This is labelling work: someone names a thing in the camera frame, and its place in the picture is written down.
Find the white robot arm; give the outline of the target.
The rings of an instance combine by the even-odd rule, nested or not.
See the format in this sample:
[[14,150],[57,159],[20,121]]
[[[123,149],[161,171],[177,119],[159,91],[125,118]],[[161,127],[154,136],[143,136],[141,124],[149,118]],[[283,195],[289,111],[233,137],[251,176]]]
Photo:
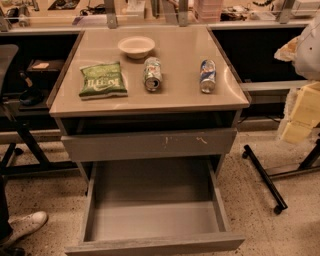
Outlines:
[[320,123],[320,16],[278,49],[274,58],[291,62],[295,72],[308,80],[295,95],[287,97],[285,120],[279,128],[283,141],[300,143]]

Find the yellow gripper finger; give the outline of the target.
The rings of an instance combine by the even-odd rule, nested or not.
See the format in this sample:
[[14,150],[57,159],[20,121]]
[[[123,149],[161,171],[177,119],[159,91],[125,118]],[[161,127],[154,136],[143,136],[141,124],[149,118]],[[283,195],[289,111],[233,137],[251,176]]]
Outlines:
[[300,123],[288,122],[280,138],[288,143],[297,144],[306,139],[311,133],[311,128],[308,126],[303,126]]
[[297,99],[290,114],[294,126],[314,128],[320,123],[320,82],[313,81],[297,92]]

